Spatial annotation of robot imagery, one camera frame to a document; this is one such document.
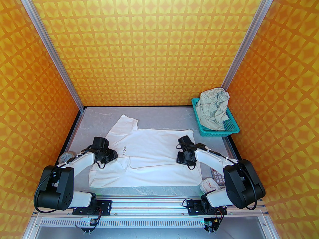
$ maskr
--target light green cloth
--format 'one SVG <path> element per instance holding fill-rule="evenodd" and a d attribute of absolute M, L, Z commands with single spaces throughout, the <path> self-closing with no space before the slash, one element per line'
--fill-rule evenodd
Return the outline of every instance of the light green cloth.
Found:
<path fill-rule="evenodd" d="M 225 131 L 223 122 L 226 114 L 229 94 L 223 88 L 204 91 L 196 105 L 196 112 L 203 126 L 216 131 Z"/>

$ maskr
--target t-shirt sleeve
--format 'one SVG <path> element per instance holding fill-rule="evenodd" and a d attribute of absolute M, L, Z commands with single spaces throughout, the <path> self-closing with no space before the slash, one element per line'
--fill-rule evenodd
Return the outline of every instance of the t-shirt sleeve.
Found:
<path fill-rule="evenodd" d="M 122 115 L 115 123 L 108 134 L 112 135 L 128 135 L 138 129 L 138 120 Z"/>

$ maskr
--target white t-shirt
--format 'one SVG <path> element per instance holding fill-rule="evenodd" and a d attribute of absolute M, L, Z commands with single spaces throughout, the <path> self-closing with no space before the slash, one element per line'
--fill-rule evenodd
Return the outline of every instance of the white t-shirt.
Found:
<path fill-rule="evenodd" d="M 195 186 L 202 181 L 199 162 L 194 170 L 177 164 L 178 139 L 193 131 L 138 129 L 138 120 L 122 115 L 106 136 L 118 158 L 89 173 L 90 187 Z"/>

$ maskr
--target calculator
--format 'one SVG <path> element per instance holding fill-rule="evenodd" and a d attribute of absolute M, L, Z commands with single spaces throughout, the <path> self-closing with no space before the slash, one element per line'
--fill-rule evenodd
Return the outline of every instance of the calculator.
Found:
<path fill-rule="evenodd" d="M 214 181 L 218 184 L 218 186 L 220 188 L 225 188 L 225 178 L 222 174 L 220 174 L 219 172 L 217 172 L 215 169 L 212 169 L 212 178 L 214 179 Z"/>

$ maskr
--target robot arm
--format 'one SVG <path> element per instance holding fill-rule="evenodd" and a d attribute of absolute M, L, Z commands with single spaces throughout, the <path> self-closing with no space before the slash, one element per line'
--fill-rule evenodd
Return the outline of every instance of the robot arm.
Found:
<path fill-rule="evenodd" d="M 41 213 L 49 213 L 56 210 L 64 211 L 67 208 L 88 206 L 94 208 L 96 195 L 74 191 L 74 177 L 94 163 L 100 162 L 105 166 L 117 157 L 117 152 L 108 148 L 108 141 L 105 138 L 95 137 L 93 144 L 79 155 L 70 158 L 63 164 L 47 166 L 43 170 L 39 186 L 34 194 L 35 209 Z M 39 210 L 39 207 L 53 210 L 43 212 Z"/>
<path fill-rule="evenodd" d="M 180 151 L 177 163 L 188 167 L 202 162 L 224 175 L 225 188 L 202 196 L 203 206 L 207 202 L 212 207 L 235 205 L 243 209 L 266 195 L 265 189 L 252 164 L 246 160 L 236 160 L 211 151 L 205 145 L 194 144 L 188 136 L 179 140 Z"/>

